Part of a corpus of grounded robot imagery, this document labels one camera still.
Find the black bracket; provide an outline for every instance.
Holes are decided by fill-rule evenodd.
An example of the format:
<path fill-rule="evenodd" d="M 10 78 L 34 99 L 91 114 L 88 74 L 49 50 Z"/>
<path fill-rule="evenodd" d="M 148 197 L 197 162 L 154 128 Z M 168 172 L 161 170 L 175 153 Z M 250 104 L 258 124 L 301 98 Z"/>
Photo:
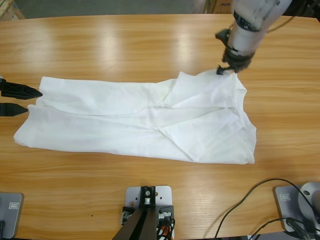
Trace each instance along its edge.
<path fill-rule="evenodd" d="M 42 96 L 38 90 L 27 85 L 7 82 L 0 78 L 0 92 L 2 97 L 28 100 Z M 15 103 L 0 103 L 0 117 L 13 117 L 28 112 L 28 109 Z"/>
<path fill-rule="evenodd" d="M 139 207 L 112 240 L 156 240 L 156 187 L 142 186 Z"/>
<path fill-rule="evenodd" d="M 230 29 L 224 29 L 215 34 L 215 38 L 219 39 L 225 46 L 224 54 L 222 57 L 223 63 L 228 63 L 229 67 L 221 67 L 219 65 L 216 74 L 223 75 L 226 70 L 233 70 L 235 73 L 240 72 L 241 70 L 247 68 L 251 63 L 251 59 L 254 56 L 254 53 L 248 56 L 240 56 L 232 53 L 232 51 L 237 51 L 228 46 L 229 36 L 231 34 Z"/>

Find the white cloth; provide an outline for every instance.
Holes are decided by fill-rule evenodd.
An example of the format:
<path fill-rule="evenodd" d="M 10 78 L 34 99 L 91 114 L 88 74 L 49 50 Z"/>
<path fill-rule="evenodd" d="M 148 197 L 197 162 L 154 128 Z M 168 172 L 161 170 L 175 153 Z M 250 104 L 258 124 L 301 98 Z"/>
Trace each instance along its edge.
<path fill-rule="evenodd" d="M 158 83 L 43 77 L 16 143 L 197 163 L 254 163 L 256 128 L 236 74 L 210 70 Z"/>

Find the black cable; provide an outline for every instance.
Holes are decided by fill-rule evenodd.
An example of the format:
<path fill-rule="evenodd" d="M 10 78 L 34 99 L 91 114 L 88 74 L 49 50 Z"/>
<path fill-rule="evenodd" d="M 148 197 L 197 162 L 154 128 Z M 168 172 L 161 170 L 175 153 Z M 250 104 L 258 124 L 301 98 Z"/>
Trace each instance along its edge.
<path fill-rule="evenodd" d="M 258 240 L 258 238 L 260 238 L 261 234 L 259 234 L 258 236 L 256 236 L 256 238 L 254 240 Z"/>
<path fill-rule="evenodd" d="M 254 234 L 252 234 L 251 237 L 248 240 L 251 240 L 258 232 L 260 232 L 261 229 L 265 228 L 268 224 L 271 224 L 271 223 L 276 222 L 276 221 L 286 220 L 286 219 L 291 219 L 291 220 L 293 220 L 293 221 L 295 221 L 297 223 L 304 224 L 304 225 L 309 226 L 309 227 L 313 228 L 314 230 L 317 230 L 317 231 L 320 232 L 320 229 L 318 229 L 318 228 L 316 228 L 316 227 L 314 227 L 314 226 L 312 226 L 310 224 L 306 224 L 303 221 L 299 221 L 299 220 L 294 219 L 292 217 L 280 217 L 280 218 L 276 218 L 276 219 L 267 221 L 265 224 L 263 224 L 261 227 L 259 227 L 259 229 L 257 231 L 255 231 Z"/>
<path fill-rule="evenodd" d="M 304 221 L 300 221 L 300 220 L 294 219 L 294 218 L 292 218 L 292 217 L 287 217 L 287 218 L 288 218 L 288 219 L 292 219 L 293 221 L 295 221 L 295 222 L 297 222 L 297 223 L 306 225 L 306 226 L 308 226 L 308 227 L 310 227 L 310 228 L 312 228 L 312 229 L 317 230 L 317 231 L 320 232 L 320 229 L 318 229 L 318 228 L 316 228 L 315 226 L 312 226 L 311 224 L 308 224 L 308 223 L 306 223 L 306 222 L 304 222 Z"/>
<path fill-rule="evenodd" d="M 261 227 L 259 227 L 259 229 L 257 231 L 255 231 L 254 234 L 252 234 L 251 237 L 248 240 L 251 240 L 258 232 L 260 232 L 261 229 L 266 227 L 268 224 L 271 224 L 271 223 L 276 222 L 276 221 L 281 221 L 281 220 L 284 220 L 284 219 L 287 219 L 287 217 L 280 217 L 280 218 L 276 218 L 276 219 L 267 221 L 265 224 L 263 224 Z"/>
<path fill-rule="evenodd" d="M 164 238 L 164 240 L 171 240 L 174 228 L 175 228 L 176 221 L 174 218 L 171 220 L 165 220 L 161 226 L 159 226 L 156 235 L 157 240 L 160 240 L 161 238 Z"/>
<path fill-rule="evenodd" d="M 223 218 L 222 218 L 222 220 L 221 220 L 221 222 L 220 222 L 220 224 L 219 224 L 219 226 L 218 226 L 218 229 L 216 230 L 216 233 L 215 233 L 215 236 L 214 236 L 213 240 L 217 240 L 218 233 L 219 233 L 220 228 L 221 228 L 221 226 L 222 226 L 222 223 L 224 222 L 224 220 L 226 219 L 226 217 L 227 217 L 234 209 L 236 209 L 240 204 L 242 204 L 242 203 L 246 200 L 246 198 L 251 194 L 251 192 L 252 192 L 253 190 L 255 190 L 255 189 L 256 189 L 257 187 L 259 187 L 260 185 L 265 184 L 265 183 L 270 182 L 270 181 L 283 181 L 283 182 L 286 182 L 286 183 L 292 185 L 292 186 L 303 196 L 303 198 L 306 200 L 306 202 L 308 203 L 308 205 L 309 205 L 309 206 L 311 207 L 311 209 L 313 210 L 313 213 L 314 213 L 315 215 L 317 215 L 318 218 L 320 218 L 320 214 L 319 214 L 319 213 L 316 211 L 316 209 L 311 205 L 311 203 L 308 201 L 308 199 L 306 198 L 306 196 L 300 191 L 300 189 L 299 189 L 296 185 L 294 185 L 292 182 L 290 182 L 290 181 L 288 181 L 288 180 L 285 180 L 285 179 L 282 179 L 282 178 L 271 178 L 271 179 L 264 180 L 264 181 L 262 181 L 262 182 L 260 182 L 260 183 L 258 183 L 258 184 L 256 184 L 256 185 L 254 185 L 254 186 L 246 193 L 246 195 L 245 195 L 236 205 L 234 205 L 234 206 L 223 216 Z"/>
<path fill-rule="evenodd" d="M 272 28 L 270 30 L 268 30 L 266 33 L 271 33 L 275 30 L 278 30 L 279 28 L 282 28 L 284 25 L 287 25 L 288 23 L 290 23 L 295 17 L 299 16 L 299 15 L 303 15 L 305 13 L 305 11 L 307 10 L 308 8 L 308 4 L 307 2 L 305 1 L 304 2 L 304 5 L 303 5 L 303 8 L 302 8 L 302 11 L 299 13 L 297 11 L 297 13 L 295 15 L 293 15 L 292 17 L 290 17 L 287 21 L 285 21 L 284 23 L 281 23 L 280 25 L 276 26 L 275 28 Z"/>

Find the wooden table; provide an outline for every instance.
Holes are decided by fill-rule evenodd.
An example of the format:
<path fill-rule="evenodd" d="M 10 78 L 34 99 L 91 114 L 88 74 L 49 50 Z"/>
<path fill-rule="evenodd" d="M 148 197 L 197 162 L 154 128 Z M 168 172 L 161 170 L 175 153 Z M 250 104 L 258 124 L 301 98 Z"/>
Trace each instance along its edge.
<path fill-rule="evenodd" d="M 277 24 L 285 21 L 282 17 Z M 42 76 L 115 82 L 159 82 L 179 71 L 216 68 L 224 51 L 214 38 L 231 15 L 109 15 L 0 23 L 0 73 L 38 88 Z M 286 178 L 320 181 L 320 25 L 297 17 L 268 34 L 239 74 L 244 108 L 257 127 L 255 164 L 224 165 L 72 153 L 15 144 L 28 114 L 0 118 L 0 191 L 24 193 L 17 237 L 111 239 L 120 229 L 125 190 L 169 185 L 176 239 L 212 237 L 221 214 L 254 184 Z M 0 98 L 26 107 L 35 102 Z M 253 233 L 277 218 L 271 182 L 255 190 L 220 236 Z M 279 222 L 263 232 L 281 231 Z"/>

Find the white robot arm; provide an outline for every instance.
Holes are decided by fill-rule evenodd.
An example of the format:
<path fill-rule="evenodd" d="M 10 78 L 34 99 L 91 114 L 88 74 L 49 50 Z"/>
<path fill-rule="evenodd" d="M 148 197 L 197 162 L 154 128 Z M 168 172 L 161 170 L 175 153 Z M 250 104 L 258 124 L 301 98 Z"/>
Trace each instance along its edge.
<path fill-rule="evenodd" d="M 222 61 L 229 67 L 219 66 L 217 74 L 225 70 L 239 72 L 251 62 L 256 49 L 274 23 L 290 6 L 292 0 L 233 0 L 235 18 L 232 29 L 218 32 L 215 37 L 223 42 Z"/>

